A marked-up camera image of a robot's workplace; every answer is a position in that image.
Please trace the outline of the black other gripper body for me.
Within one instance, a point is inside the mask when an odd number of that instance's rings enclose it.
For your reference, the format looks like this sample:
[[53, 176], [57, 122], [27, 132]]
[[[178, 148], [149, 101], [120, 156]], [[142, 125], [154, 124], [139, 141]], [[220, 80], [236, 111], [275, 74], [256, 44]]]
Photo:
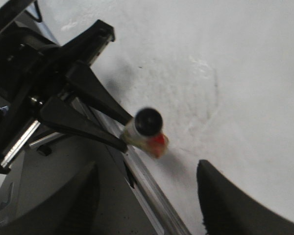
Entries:
[[0, 7], [0, 98], [8, 103], [6, 112], [0, 110], [0, 174], [9, 173], [24, 144], [43, 125], [39, 111], [51, 97], [72, 107], [72, 99], [78, 96], [67, 83], [66, 73], [73, 64], [80, 61], [91, 68], [115, 40], [113, 27], [98, 20], [59, 46], [17, 23], [37, 3], [9, 0]]

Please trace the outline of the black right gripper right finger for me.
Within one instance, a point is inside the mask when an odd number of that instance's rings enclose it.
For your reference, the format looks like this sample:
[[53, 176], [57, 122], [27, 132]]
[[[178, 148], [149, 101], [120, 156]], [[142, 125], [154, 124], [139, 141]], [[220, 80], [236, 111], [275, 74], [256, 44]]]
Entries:
[[248, 196], [208, 160], [197, 167], [198, 199], [209, 235], [294, 235], [294, 223]]

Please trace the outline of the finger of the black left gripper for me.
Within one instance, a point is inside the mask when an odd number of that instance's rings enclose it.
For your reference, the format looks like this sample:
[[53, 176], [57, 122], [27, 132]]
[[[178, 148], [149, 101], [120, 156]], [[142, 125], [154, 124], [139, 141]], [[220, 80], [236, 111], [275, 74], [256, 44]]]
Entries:
[[74, 63], [66, 73], [66, 81], [86, 105], [122, 125], [126, 125], [132, 119], [132, 116], [105, 89], [88, 65], [80, 61]]
[[99, 141], [121, 152], [127, 145], [86, 118], [58, 97], [51, 97], [39, 111], [39, 121], [59, 133], [72, 134]]

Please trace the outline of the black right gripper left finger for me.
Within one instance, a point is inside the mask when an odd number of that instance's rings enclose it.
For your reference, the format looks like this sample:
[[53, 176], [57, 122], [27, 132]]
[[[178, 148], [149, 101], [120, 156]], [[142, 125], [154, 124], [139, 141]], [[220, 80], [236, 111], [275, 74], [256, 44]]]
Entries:
[[90, 235], [99, 195], [98, 166], [92, 161], [46, 201], [0, 225], [0, 235]]

